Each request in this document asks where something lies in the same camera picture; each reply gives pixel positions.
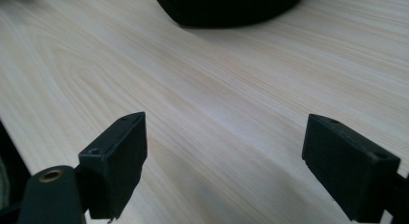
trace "wood grain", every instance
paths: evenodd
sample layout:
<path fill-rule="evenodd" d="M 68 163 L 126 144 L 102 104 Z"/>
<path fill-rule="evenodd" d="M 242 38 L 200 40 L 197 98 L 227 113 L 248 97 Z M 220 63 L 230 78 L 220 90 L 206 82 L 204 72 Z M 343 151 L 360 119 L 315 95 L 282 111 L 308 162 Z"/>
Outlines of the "wood grain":
<path fill-rule="evenodd" d="M 155 0 L 0 0 L 1 119 L 36 173 L 77 165 L 116 119 L 146 111 L 149 158 L 117 223 L 349 223 L 301 159 L 308 114 L 408 173 L 408 5 L 303 0 L 201 30 Z"/>

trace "black mount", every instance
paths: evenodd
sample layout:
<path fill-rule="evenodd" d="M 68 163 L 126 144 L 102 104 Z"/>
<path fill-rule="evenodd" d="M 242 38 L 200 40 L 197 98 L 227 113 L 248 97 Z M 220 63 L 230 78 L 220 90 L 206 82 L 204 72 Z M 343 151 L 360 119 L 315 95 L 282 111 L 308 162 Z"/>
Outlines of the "black mount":
<path fill-rule="evenodd" d="M 310 115 L 303 159 L 350 220 L 409 223 L 409 181 L 397 173 L 400 158 L 342 123 Z"/>
<path fill-rule="evenodd" d="M 116 120 L 79 154 L 79 165 L 56 166 L 26 184 L 18 224 L 83 224 L 119 218 L 148 156 L 145 113 Z"/>

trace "table surface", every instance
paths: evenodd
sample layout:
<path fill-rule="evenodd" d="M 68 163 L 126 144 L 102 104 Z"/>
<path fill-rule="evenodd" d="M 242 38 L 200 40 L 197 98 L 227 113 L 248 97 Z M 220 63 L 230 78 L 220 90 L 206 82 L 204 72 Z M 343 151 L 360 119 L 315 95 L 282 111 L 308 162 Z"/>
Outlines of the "table surface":
<path fill-rule="evenodd" d="M 301 159 L 308 115 L 352 127 L 408 173 L 408 5 L 303 0 L 204 30 L 155 0 L 0 0 L 0 116 L 36 173 L 77 165 L 145 111 L 149 156 L 116 223 L 350 223 Z"/>

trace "black holder arm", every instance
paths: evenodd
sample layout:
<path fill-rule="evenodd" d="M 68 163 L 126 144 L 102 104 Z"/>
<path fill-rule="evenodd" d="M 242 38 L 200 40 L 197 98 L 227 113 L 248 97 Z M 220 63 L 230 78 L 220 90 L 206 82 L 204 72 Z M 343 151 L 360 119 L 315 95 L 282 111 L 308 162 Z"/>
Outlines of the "black holder arm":
<path fill-rule="evenodd" d="M 79 154 L 79 165 L 56 166 L 26 185 L 18 224 L 82 224 L 119 218 L 148 156 L 145 113 L 124 116 Z"/>
<path fill-rule="evenodd" d="M 409 181 L 397 173 L 400 158 L 342 123 L 310 115 L 303 159 L 350 220 L 409 223 Z"/>

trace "black clamp jaw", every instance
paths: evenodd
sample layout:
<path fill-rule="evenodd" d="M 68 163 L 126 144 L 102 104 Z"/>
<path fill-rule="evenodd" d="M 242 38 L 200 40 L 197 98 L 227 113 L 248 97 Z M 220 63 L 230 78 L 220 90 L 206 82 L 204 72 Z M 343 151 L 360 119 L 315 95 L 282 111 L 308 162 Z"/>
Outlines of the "black clamp jaw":
<path fill-rule="evenodd" d="M 18 224 L 82 224 L 119 218 L 148 156 L 145 113 L 116 120 L 79 154 L 79 165 L 56 166 L 26 185 Z"/>
<path fill-rule="evenodd" d="M 342 123 L 310 115 L 303 159 L 350 220 L 409 223 L 409 180 L 397 173 L 400 158 Z"/>

